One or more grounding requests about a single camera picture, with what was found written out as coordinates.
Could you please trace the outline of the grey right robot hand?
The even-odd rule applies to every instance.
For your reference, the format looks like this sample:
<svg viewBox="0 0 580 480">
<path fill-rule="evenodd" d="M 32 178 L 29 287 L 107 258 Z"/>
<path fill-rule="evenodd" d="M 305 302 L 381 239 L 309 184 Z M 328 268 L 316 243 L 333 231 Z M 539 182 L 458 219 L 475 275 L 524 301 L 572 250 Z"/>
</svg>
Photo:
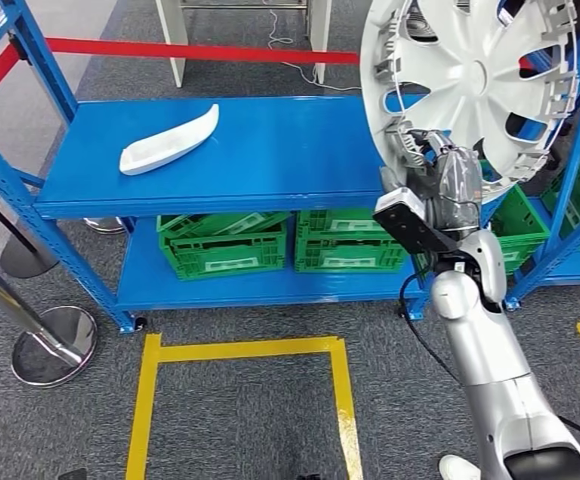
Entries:
<svg viewBox="0 0 580 480">
<path fill-rule="evenodd" d="M 399 206 L 439 231 L 479 227 L 483 179 L 476 151 L 439 130 L 408 128 L 395 134 L 393 143 L 396 163 L 381 169 L 384 194 L 375 214 Z"/>
</svg>

